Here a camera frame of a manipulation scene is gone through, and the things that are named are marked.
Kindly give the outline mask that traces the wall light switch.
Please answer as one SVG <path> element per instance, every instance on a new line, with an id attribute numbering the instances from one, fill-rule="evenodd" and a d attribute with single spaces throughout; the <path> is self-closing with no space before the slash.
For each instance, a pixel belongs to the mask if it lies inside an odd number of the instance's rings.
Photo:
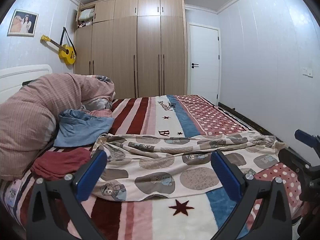
<path id="1" fill-rule="evenodd" d="M 313 69 L 312 68 L 303 68 L 303 75 L 308 77 L 313 77 Z"/>

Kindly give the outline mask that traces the white door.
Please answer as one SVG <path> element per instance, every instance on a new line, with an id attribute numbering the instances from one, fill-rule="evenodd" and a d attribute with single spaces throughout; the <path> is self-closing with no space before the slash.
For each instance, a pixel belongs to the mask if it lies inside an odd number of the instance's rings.
<path id="1" fill-rule="evenodd" d="M 188 53 L 188 93 L 217 105 L 221 82 L 219 30 L 189 23 Z"/>

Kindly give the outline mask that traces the bear print pajama pants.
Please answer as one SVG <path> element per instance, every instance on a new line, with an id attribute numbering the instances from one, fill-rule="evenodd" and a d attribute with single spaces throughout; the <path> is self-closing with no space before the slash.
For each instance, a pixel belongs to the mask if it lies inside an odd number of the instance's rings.
<path id="1" fill-rule="evenodd" d="M 107 164 L 93 194 L 116 202 L 202 194 L 221 186 L 210 164 L 215 150 L 242 172 L 258 173 L 277 164 L 284 148 L 256 131 L 191 138 L 103 134 L 94 149 L 106 152 Z"/>

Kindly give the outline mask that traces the folded linens in wardrobe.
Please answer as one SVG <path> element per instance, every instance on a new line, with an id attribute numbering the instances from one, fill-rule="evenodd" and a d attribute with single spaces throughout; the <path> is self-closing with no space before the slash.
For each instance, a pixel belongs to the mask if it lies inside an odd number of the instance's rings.
<path id="1" fill-rule="evenodd" d="M 80 11 L 78 18 L 78 28 L 82 28 L 93 23 L 94 8 Z"/>

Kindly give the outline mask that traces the yellow ukulele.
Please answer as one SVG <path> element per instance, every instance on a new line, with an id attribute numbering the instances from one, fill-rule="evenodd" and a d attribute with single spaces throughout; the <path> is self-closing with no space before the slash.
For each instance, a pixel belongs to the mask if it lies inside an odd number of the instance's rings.
<path id="1" fill-rule="evenodd" d="M 67 38 L 68 38 L 71 46 L 69 46 L 68 44 L 62 45 L 64 35 L 67 35 Z M 73 42 L 71 41 L 71 38 L 69 37 L 69 35 L 67 33 L 67 29 L 65 27 L 63 27 L 62 35 L 60 38 L 60 44 L 58 44 L 57 42 L 55 42 L 54 40 L 52 40 L 51 38 L 49 38 L 46 35 L 41 36 L 41 41 L 49 42 L 49 43 L 53 44 L 54 46 L 56 46 L 58 48 L 59 58 L 62 59 L 66 65 L 73 65 L 75 63 L 76 49 L 75 49 Z"/>

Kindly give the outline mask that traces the wooden wardrobe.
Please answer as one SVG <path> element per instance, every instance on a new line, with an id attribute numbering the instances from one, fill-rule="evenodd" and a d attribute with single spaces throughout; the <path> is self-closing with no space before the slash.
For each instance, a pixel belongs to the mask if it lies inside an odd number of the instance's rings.
<path id="1" fill-rule="evenodd" d="M 138 98 L 187 92 L 184 0 L 98 0 L 79 5 L 76 74 L 112 79 L 116 96 Z"/>

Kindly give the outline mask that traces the dark red folded garment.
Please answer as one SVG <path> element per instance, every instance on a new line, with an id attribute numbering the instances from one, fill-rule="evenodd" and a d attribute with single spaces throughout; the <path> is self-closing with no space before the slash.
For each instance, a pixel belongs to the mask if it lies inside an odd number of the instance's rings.
<path id="1" fill-rule="evenodd" d="M 46 151 L 34 161 L 30 170 L 36 178 L 59 180 L 66 174 L 76 172 L 90 157 L 91 152 L 83 147 L 67 152 Z"/>

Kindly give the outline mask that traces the framed wall photo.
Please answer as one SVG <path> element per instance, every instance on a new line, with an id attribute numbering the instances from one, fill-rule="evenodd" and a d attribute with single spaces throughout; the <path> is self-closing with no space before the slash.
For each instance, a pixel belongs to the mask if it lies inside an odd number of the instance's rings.
<path id="1" fill-rule="evenodd" d="M 34 37 L 38 18 L 34 12 L 15 9 L 7 35 Z"/>

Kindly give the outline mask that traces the blue folded garment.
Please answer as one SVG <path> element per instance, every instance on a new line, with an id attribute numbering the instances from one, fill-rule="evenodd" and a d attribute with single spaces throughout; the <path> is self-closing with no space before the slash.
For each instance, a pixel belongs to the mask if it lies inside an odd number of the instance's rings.
<path id="1" fill-rule="evenodd" d="M 96 142 L 114 123 L 109 109 L 88 111 L 68 109 L 59 114 L 59 131 L 55 147 L 80 147 Z"/>

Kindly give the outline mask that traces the pink striped duvet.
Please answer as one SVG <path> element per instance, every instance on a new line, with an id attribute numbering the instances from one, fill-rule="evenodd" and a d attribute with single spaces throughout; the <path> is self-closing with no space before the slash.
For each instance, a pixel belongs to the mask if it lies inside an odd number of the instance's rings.
<path id="1" fill-rule="evenodd" d="M 59 114 L 80 108 L 111 113 L 115 96 L 105 76 L 48 74 L 1 103 L 1 179 L 21 179 L 56 132 Z"/>

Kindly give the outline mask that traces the white headboard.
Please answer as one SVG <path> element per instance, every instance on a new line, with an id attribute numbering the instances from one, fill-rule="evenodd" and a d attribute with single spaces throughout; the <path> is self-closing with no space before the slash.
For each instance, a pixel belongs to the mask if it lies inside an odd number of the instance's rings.
<path id="1" fill-rule="evenodd" d="M 5 102 L 29 81 L 47 74 L 52 74 L 52 68 L 48 64 L 34 64 L 1 69 L 0 103 Z"/>

